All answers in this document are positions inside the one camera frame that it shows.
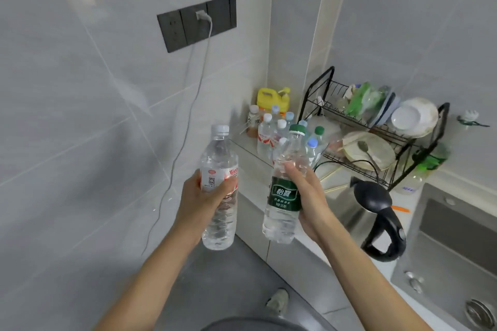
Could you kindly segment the wooden chopsticks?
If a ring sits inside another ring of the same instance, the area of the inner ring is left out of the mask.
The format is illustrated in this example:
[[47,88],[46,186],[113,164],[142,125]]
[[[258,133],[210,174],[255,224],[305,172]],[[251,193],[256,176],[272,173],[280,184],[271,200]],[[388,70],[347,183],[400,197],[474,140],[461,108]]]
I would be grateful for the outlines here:
[[315,171],[325,193],[337,192],[349,187],[351,174],[339,165],[323,165]]

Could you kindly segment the person's light shoe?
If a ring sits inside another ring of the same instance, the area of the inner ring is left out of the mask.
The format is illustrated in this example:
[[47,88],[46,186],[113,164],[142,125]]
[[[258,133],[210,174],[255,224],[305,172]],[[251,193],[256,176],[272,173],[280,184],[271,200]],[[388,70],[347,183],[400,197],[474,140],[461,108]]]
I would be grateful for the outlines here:
[[288,291],[285,288],[278,288],[268,299],[264,309],[270,315],[283,318],[287,313],[289,300]]

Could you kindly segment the green dish soap bottle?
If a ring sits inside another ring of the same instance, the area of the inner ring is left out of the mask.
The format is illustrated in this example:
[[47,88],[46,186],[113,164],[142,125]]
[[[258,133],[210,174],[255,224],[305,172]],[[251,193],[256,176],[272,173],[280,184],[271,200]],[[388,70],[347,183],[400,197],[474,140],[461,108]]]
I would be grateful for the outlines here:
[[419,156],[425,151],[424,147],[419,148],[412,157],[408,159],[409,165],[414,161],[419,161],[413,171],[409,173],[399,184],[398,192],[401,194],[411,195],[416,193],[427,178],[440,168],[451,156],[452,148],[448,143],[439,142],[434,150],[427,155],[423,160],[419,160]]

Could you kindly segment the person's right hand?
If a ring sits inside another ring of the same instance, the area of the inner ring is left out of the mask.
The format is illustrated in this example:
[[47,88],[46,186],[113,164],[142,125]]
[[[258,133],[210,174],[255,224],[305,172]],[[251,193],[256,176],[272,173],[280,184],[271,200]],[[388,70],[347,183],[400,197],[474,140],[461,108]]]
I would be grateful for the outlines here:
[[324,190],[315,172],[308,169],[312,176],[310,190],[299,190],[302,210],[299,216],[304,232],[321,248],[324,249],[330,241],[332,228],[338,225],[338,220],[331,212],[326,201]]

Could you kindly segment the person's left hand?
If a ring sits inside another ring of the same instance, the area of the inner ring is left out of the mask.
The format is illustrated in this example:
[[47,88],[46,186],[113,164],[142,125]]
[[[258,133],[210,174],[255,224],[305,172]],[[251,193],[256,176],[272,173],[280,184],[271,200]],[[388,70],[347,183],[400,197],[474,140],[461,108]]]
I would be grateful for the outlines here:
[[201,171],[197,169],[183,184],[181,200],[172,229],[196,245],[200,242],[217,208],[202,206]]

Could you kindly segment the yellow plastic jug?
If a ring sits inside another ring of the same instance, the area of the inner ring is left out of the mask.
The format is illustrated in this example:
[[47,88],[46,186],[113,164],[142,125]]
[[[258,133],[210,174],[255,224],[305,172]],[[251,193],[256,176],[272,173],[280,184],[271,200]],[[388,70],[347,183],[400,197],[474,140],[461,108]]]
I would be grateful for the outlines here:
[[257,94],[257,106],[260,109],[271,111],[273,106],[279,107],[281,114],[289,111],[290,107],[290,94],[291,90],[288,87],[280,91],[270,88],[260,88]]

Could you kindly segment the red label water bottle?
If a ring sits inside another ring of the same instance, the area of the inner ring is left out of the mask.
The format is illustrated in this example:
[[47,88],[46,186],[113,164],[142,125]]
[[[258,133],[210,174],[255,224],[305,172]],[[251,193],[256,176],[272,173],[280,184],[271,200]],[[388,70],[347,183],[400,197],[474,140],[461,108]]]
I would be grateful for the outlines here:
[[[238,176],[239,157],[230,146],[230,127],[215,124],[211,129],[211,142],[202,153],[200,162],[201,187],[211,192],[229,177]],[[210,224],[202,234],[207,249],[223,251],[235,239],[238,212],[238,188],[236,187],[220,202]]]

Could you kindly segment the metal spoon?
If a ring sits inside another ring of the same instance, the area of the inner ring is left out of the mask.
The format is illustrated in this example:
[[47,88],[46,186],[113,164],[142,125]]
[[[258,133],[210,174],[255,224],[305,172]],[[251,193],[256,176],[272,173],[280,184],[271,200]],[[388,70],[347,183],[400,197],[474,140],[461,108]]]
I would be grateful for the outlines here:
[[367,143],[363,140],[358,140],[357,146],[362,152],[364,152],[367,155],[367,157],[369,158],[369,162],[372,165],[372,167],[374,168],[374,170],[377,172],[380,172],[381,169],[379,168],[379,166],[377,165],[377,163],[375,162],[375,160],[373,159],[373,157],[369,153],[369,147],[368,147]]

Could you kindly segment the person's left forearm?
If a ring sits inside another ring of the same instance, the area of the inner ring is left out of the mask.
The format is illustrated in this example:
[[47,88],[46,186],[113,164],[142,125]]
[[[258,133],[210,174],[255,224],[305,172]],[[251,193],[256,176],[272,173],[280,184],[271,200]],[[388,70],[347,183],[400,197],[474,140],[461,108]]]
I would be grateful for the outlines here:
[[181,268],[204,227],[174,224],[94,331],[153,331]]

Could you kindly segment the cluster of clear water bottles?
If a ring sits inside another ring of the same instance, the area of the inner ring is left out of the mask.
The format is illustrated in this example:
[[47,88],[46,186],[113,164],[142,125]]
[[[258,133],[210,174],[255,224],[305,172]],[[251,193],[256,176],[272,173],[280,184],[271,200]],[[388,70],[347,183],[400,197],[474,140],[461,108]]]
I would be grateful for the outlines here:
[[[260,124],[258,126],[258,153],[266,153],[267,158],[273,159],[276,146],[281,138],[288,138],[289,128],[295,121],[295,114],[291,111],[283,112],[279,105],[272,105],[269,109],[259,107]],[[301,120],[306,127],[306,136],[303,138],[303,146],[306,145],[314,133],[316,127],[332,127],[332,123],[324,116],[309,116],[307,120]]]

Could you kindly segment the metal sink drain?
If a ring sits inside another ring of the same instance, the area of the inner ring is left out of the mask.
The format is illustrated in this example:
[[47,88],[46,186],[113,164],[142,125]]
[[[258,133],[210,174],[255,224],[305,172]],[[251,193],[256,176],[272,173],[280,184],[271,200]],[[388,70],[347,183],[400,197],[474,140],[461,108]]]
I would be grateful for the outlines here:
[[475,327],[485,331],[497,330],[497,316],[494,315],[489,305],[471,298],[465,302],[464,313]]

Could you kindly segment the green label water bottle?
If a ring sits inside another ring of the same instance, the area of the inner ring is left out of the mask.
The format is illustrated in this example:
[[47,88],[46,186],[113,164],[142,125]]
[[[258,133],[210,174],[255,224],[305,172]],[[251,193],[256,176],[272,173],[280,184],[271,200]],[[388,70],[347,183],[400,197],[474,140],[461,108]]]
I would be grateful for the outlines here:
[[293,241],[302,208],[300,192],[289,177],[285,164],[292,164],[303,176],[306,175],[309,160],[304,145],[305,135],[306,127],[291,125],[288,139],[274,160],[262,232],[268,240],[280,244]]

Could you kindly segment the white wall hook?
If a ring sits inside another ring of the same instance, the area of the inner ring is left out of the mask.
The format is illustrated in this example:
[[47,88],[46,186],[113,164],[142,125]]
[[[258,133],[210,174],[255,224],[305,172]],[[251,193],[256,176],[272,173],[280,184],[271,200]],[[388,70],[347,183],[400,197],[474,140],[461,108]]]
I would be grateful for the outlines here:
[[466,110],[462,115],[457,116],[457,121],[466,127],[484,127],[488,128],[489,125],[482,124],[477,121],[479,118],[479,113],[476,110]]

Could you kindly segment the large cream plate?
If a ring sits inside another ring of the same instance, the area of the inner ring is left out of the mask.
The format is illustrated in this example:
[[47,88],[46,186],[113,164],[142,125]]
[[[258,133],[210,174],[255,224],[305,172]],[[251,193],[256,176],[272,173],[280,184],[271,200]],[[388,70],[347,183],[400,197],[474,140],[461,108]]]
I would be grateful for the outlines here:
[[369,132],[354,131],[342,138],[342,152],[350,162],[356,161],[355,166],[366,171],[374,171],[369,156],[359,148],[357,144],[359,141],[367,144],[368,153],[378,165],[379,171],[385,171],[394,164],[396,154],[386,140]]

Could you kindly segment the person's grey trousers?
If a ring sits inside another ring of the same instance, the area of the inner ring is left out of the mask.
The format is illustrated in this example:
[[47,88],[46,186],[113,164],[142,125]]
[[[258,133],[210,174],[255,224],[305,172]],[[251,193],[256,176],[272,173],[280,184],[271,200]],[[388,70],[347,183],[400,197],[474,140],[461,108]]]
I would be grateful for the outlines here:
[[210,323],[200,331],[308,331],[278,317],[229,317]]

